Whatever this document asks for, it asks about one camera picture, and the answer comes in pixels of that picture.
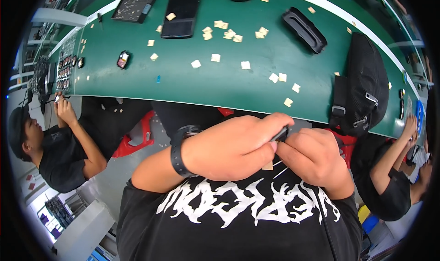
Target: black tray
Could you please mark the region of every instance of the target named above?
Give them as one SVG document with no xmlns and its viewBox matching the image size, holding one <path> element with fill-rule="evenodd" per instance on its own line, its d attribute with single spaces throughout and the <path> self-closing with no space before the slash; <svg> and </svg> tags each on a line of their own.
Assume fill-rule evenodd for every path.
<svg viewBox="0 0 440 261">
<path fill-rule="evenodd" d="M 297 8 L 291 7 L 290 10 L 283 13 L 283 20 L 316 54 L 319 54 L 327 46 L 326 38 L 313 22 Z"/>
<path fill-rule="evenodd" d="M 146 15 L 156 0 L 121 0 L 113 12 L 111 19 L 143 23 Z"/>
</svg>

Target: white graphic print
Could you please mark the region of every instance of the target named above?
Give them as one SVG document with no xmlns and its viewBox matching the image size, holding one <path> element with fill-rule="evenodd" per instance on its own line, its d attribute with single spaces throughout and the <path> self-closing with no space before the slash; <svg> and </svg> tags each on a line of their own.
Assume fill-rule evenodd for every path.
<svg viewBox="0 0 440 261">
<path fill-rule="evenodd" d="M 179 216 L 179 214 L 184 213 L 191 222 L 200 224 L 201 222 L 198 220 L 199 217 L 201 217 L 207 211 L 211 210 L 211 213 L 217 213 L 224 221 L 224 224 L 221 228 L 225 228 L 249 206 L 251 206 L 251 215 L 254 218 L 255 225 L 258 225 L 258 220 L 272 220 L 281 222 L 283 224 L 289 222 L 300 224 L 302 220 L 313 215 L 312 209 L 316 207 L 319 212 L 319 223 L 322 223 L 322 214 L 319 210 L 318 199 L 316 198 L 316 195 L 311 188 L 307 188 L 304 186 L 304 181 L 301 181 L 301 183 L 299 184 L 295 184 L 294 187 L 289 191 L 287 191 L 287 189 L 289 188 L 287 183 L 284 183 L 280 187 L 280 190 L 277 191 L 274 188 L 272 182 L 271 189 L 273 192 L 273 202 L 257 213 L 258 209 L 261 207 L 264 200 L 266 199 L 257 189 L 257 185 L 262 180 L 263 179 L 259 179 L 245 188 L 245 190 L 253 194 L 252 197 L 247 197 L 244 194 L 245 191 L 240 189 L 234 182 L 226 182 L 223 186 L 218 187 L 215 191 L 212 191 L 211 185 L 207 181 L 207 179 L 204 179 L 199 184 L 197 184 L 194 190 L 191 190 L 188 181 L 185 181 L 174 190 L 168 192 L 167 197 L 157 207 L 156 214 L 165 212 L 171 205 L 174 204 L 173 210 L 176 211 L 176 214 L 172 215 L 171 218 L 175 218 Z M 305 190 L 309 197 L 307 197 L 299 189 L 299 187 Z M 237 197 L 234 200 L 234 202 L 238 202 L 236 206 L 226 211 L 223 209 L 223 207 L 229 205 L 230 203 L 221 202 L 217 205 L 213 205 L 217 201 L 217 198 L 215 196 L 222 196 L 228 191 L 232 191 Z M 189 203 L 199 195 L 201 195 L 200 204 L 198 207 L 193 209 L 193 207 L 191 207 Z M 301 204 L 299 207 L 295 207 L 293 205 L 292 208 L 297 212 L 292 211 L 288 213 L 286 206 L 296 197 L 304 201 L 304 204 Z M 324 216 L 327 217 L 327 207 L 325 205 L 325 203 L 327 203 L 332 207 L 333 214 L 336 217 L 334 221 L 337 222 L 341 217 L 341 214 L 337 207 L 331 202 L 331 200 L 327 197 L 327 194 L 321 188 L 319 188 L 318 198 L 321 202 Z"/>
</svg>

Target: black backpack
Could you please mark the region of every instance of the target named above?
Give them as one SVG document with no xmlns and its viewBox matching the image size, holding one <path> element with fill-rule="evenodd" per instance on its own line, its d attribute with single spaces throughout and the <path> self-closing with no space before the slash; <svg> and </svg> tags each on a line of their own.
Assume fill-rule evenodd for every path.
<svg viewBox="0 0 440 261">
<path fill-rule="evenodd" d="M 343 136 L 360 137 L 385 115 L 388 77 L 379 51 L 364 34 L 353 33 L 348 59 L 347 77 L 335 76 L 329 127 Z"/>
</svg>

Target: black t-shirt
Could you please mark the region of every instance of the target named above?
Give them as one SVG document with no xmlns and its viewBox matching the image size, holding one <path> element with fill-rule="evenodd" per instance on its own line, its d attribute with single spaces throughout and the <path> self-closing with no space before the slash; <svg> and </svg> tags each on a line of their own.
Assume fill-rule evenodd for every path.
<svg viewBox="0 0 440 261">
<path fill-rule="evenodd" d="M 50 187 L 67 193 L 86 181 L 83 167 L 87 155 L 69 127 L 56 125 L 46 130 L 42 146 L 43 156 L 38 170 Z"/>
<path fill-rule="evenodd" d="M 402 171 L 394 168 L 388 173 L 391 178 L 388 187 L 379 195 L 371 181 L 370 170 L 379 162 L 392 142 L 369 136 L 363 143 L 356 145 L 351 159 L 351 170 L 356 188 L 365 205 L 378 218 L 395 221 L 402 218 L 411 207 L 411 182 Z"/>
<path fill-rule="evenodd" d="M 198 176 L 166 193 L 124 188 L 118 254 L 128 260 L 358 260 L 362 229 L 354 196 L 331 201 L 283 163 L 235 182 Z"/>
</svg>

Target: black wristwatch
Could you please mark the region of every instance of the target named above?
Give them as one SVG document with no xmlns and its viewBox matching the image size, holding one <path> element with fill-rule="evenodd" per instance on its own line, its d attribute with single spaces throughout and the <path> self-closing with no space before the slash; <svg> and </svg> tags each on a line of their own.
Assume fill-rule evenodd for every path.
<svg viewBox="0 0 440 261">
<path fill-rule="evenodd" d="M 180 155 L 182 141 L 200 133 L 201 131 L 199 125 L 187 125 L 179 128 L 177 133 L 171 138 L 171 164 L 173 165 L 174 170 L 184 178 L 196 177 L 198 175 L 191 173 L 182 161 L 182 156 Z"/>
</svg>

